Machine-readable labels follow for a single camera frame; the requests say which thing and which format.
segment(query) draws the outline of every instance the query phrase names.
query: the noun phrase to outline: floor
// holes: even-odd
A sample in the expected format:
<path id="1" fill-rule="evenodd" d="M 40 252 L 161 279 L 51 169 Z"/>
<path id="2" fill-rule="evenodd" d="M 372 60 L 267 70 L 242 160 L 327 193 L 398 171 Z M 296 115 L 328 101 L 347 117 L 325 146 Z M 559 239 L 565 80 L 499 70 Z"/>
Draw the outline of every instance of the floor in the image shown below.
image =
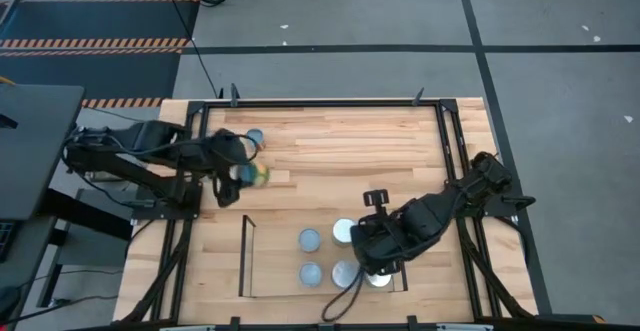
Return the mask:
<path id="1" fill-rule="evenodd" d="M 524 192 L 538 200 L 529 215 L 553 311 L 640 324 L 639 2 L 228 0 L 200 8 L 194 39 L 208 50 L 216 87 L 233 82 L 243 98 L 412 96 L 421 87 L 425 96 L 485 97 L 503 157 L 513 156 Z M 190 52 L 173 97 L 213 97 Z M 117 112 L 144 119 L 157 109 Z M 84 110 L 81 122 L 122 120 Z M 78 185 L 58 174 L 54 184 Z M 77 283 L 61 283 L 57 297 L 115 294 L 119 284 L 64 279 Z M 103 325 L 112 309 L 78 305 L 19 329 Z"/>

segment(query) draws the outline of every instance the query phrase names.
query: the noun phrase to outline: wooden tabletop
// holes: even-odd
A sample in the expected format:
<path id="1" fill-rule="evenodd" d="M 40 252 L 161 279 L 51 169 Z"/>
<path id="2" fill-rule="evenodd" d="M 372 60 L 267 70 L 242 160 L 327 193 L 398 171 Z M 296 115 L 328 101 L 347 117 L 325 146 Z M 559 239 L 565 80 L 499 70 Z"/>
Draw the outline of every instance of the wooden tabletop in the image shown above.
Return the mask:
<path id="1" fill-rule="evenodd" d="M 483 100 L 457 101 L 469 155 L 495 153 Z M 187 104 L 165 100 L 159 118 L 184 124 Z M 228 324 L 232 316 L 241 317 L 243 324 L 320 321 L 333 295 L 238 296 L 243 215 L 271 229 L 331 225 L 340 217 L 373 212 L 363 206 L 364 191 L 387 189 L 393 209 L 413 197 L 440 192 L 446 179 L 432 108 L 215 109 L 208 127 L 208 132 L 225 127 L 236 133 L 260 128 L 266 148 L 256 160 L 270 168 L 271 180 L 264 188 L 243 190 L 240 201 L 227 209 L 217 207 L 211 184 L 205 183 L 202 211 L 192 232 L 180 324 Z M 447 127 L 452 137 L 449 118 Z M 461 176 L 457 154 L 454 157 Z M 485 220 L 484 226 L 496 274 L 523 307 L 535 313 L 518 234 L 494 219 Z M 114 319 L 128 314 L 155 278 L 164 230 L 165 222 L 156 221 L 131 245 Z M 438 244 L 407 263 L 406 272 L 408 291 L 362 293 L 340 322 L 405 323 L 407 315 L 416 315 L 419 322 L 472 320 L 455 224 Z M 476 275 L 489 315 L 484 281 L 477 270 Z M 168 314 L 171 284 L 165 288 L 163 315 Z"/>

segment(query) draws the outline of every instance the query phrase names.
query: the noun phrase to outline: wooden table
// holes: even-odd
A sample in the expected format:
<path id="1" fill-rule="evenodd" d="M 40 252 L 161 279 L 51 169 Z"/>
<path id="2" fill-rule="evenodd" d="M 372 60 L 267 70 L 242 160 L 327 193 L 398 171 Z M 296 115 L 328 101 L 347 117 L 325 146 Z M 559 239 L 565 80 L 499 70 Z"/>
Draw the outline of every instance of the wooden table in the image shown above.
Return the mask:
<path id="1" fill-rule="evenodd" d="M 483 100 L 457 102 L 469 155 L 495 153 Z M 159 118 L 184 124 L 187 104 L 165 100 Z M 232 316 L 240 316 L 243 324 L 319 322 L 332 295 L 238 296 L 243 215 L 274 227 L 302 229 L 310 217 L 314 224 L 330 225 L 343 215 L 373 212 L 363 206 L 364 191 L 386 188 L 393 209 L 412 197 L 440 192 L 447 176 L 435 111 L 423 107 L 215 109 L 208 127 L 208 132 L 219 127 L 237 133 L 263 130 L 266 149 L 257 160 L 270 167 L 271 180 L 265 188 L 243 190 L 239 202 L 222 210 L 205 183 L 201 215 L 193 226 L 180 324 L 228 324 Z M 452 138 L 448 119 L 447 127 Z M 461 176 L 455 152 L 454 159 Z M 486 219 L 484 227 L 496 274 L 523 307 L 535 313 L 518 234 L 495 219 Z M 165 222 L 157 221 L 131 245 L 114 319 L 131 311 L 156 276 L 164 230 Z M 437 245 L 407 263 L 406 271 L 408 291 L 361 294 L 340 322 L 406 323 L 407 315 L 416 315 L 419 322 L 472 320 L 455 224 Z M 489 315 L 477 269 L 476 277 Z M 167 285 L 163 316 L 168 315 L 171 280 Z"/>

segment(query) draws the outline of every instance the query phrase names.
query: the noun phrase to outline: gray floor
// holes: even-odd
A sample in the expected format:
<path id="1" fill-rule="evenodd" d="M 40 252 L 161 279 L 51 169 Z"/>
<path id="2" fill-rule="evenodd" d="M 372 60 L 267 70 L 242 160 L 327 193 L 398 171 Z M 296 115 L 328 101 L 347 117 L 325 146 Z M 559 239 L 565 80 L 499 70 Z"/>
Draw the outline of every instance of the gray floor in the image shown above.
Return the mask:
<path id="1" fill-rule="evenodd" d="M 486 45 L 640 43 L 640 0 L 471 1 Z M 471 43 L 460 0 L 229 0 L 200 9 L 195 39 L 200 47 Z M 553 310 L 640 324 L 640 55 L 488 60 L 523 188 L 538 199 L 530 217 Z M 234 82 L 245 98 L 408 96 L 420 87 L 425 96 L 484 96 L 472 54 L 207 55 L 204 63 L 218 87 Z M 174 97 L 211 95 L 197 58 L 182 56 Z M 85 121 L 115 122 L 88 112 Z M 115 276 L 93 282 L 103 276 L 69 275 L 84 287 L 58 292 L 117 293 Z M 96 302 L 21 329 L 105 324 L 112 309 Z"/>

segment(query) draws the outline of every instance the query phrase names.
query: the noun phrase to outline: black mat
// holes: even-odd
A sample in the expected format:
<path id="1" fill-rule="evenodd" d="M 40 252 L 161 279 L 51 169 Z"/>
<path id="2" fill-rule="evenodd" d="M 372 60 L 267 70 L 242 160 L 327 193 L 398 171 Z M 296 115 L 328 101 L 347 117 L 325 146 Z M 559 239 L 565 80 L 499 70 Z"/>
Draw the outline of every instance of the black mat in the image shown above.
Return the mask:
<path id="1" fill-rule="evenodd" d="M 19 84 L 79 85 L 87 99 L 171 97 L 180 55 L 171 53 L 6 56 L 2 75 Z"/>
<path id="2" fill-rule="evenodd" d="M 177 1 L 193 32 L 198 3 Z M 29 2 L 18 5 L 1 39 L 178 38 L 185 30 L 170 1 Z"/>

